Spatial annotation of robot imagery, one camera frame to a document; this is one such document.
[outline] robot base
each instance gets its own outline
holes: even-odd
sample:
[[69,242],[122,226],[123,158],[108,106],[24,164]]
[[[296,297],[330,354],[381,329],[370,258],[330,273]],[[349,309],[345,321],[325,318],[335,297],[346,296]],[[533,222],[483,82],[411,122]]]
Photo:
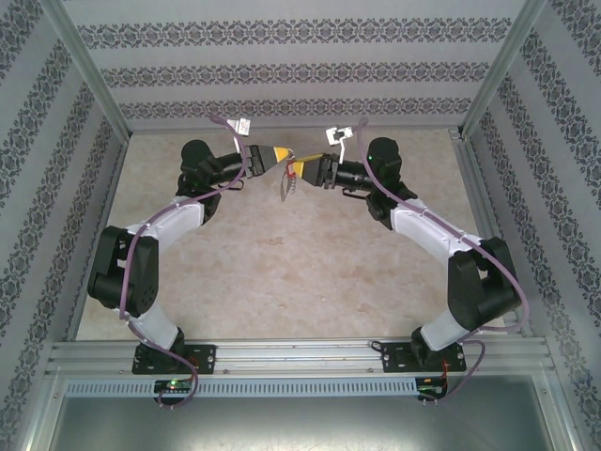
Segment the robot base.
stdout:
[[467,369],[463,348],[454,343],[444,350],[416,355],[414,342],[372,342],[372,349],[381,353],[385,373],[463,372]]
[[[178,331],[176,342],[170,351],[182,356],[196,367],[198,374],[213,374],[217,347],[214,345],[187,345],[184,335]],[[190,369],[158,350],[140,343],[135,349],[133,374],[191,374]]]

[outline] patterned wallpaper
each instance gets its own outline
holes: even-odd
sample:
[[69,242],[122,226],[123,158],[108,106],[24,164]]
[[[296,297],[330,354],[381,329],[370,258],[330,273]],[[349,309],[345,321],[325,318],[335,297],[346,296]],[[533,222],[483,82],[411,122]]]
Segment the patterned wallpaper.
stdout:
[[471,143],[584,449],[601,448],[601,11],[549,2]]
[[122,142],[35,0],[0,6],[0,450],[69,328]]
[[208,112],[262,126],[362,115],[380,125],[458,125],[523,1],[65,6],[139,131],[209,126]]

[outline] enclosure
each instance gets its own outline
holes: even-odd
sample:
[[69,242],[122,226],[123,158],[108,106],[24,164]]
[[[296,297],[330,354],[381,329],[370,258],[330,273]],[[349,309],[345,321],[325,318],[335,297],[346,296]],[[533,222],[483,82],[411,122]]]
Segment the enclosure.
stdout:
[[[0,8],[0,449],[601,447],[599,0]],[[384,373],[370,344],[434,319],[446,268],[340,190],[299,180],[283,202],[279,163],[161,255],[167,316],[217,347],[195,399],[161,411],[86,286],[101,231],[173,198],[183,145],[235,151],[210,114],[298,157],[368,117],[430,209],[507,242],[528,325],[481,334],[462,392],[421,407],[410,387],[436,374]]]

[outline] floor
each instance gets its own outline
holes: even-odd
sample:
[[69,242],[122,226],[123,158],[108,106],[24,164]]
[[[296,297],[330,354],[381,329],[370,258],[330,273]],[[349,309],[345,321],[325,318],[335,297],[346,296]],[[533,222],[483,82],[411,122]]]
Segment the floor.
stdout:
[[[476,227],[446,130],[373,129],[395,139],[402,178],[434,211]],[[173,197],[180,151],[204,139],[217,156],[234,151],[227,132],[134,135],[109,224],[128,226]],[[357,160],[353,139],[347,160]],[[246,144],[330,149],[323,130],[258,130]],[[446,273],[417,244],[375,222],[365,203],[302,181],[283,203],[279,164],[161,256],[158,299],[187,338],[407,336],[446,305]],[[131,339],[115,312],[88,299],[80,340]]]

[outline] aluminum frame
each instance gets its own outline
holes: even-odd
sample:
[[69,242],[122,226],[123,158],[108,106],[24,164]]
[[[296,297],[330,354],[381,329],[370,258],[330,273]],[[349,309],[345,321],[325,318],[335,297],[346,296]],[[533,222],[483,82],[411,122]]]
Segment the aluminum frame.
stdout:
[[[567,409],[562,387],[543,337],[482,334],[486,358],[474,373],[480,376],[528,375],[532,377],[543,411],[547,431],[556,450],[582,449],[574,422]],[[380,355],[371,349],[374,339],[408,341],[408,338],[349,338],[308,340],[208,340],[191,341],[217,346],[215,373],[203,381],[281,381],[282,379],[326,379],[329,381],[384,381]],[[131,374],[135,341],[93,341],[54,343],[35,416],[26,431],[22,450],[49,449],[60,417],[69,381],[139,380],[172,378],[174,375]],[[477,345],[464,345],[468,368],[480,353]],[[398,373],[399,378],[438,376],[439,373]],[[450,373],[450,377],[461,373]]]
[[89,50],[87,50],[84,39],[67,13],[62,0],[40,0],[40,4],[53,24],[56,33],[67,47],[77,69],[94,94],[94,98],[102,107],[102,111],[111,123],[115,133],[119,136],[119,139],[129,139],[131,130],[128,123],[111,94],[109,86],[104,81],[100,69],[96,66]]
[[486,111],[497,87],[519,53],[519,48],[546,3],[546,0],[526,0],[524,2],[461,124],[463,137],[470,136],[478,127],[480,117]]

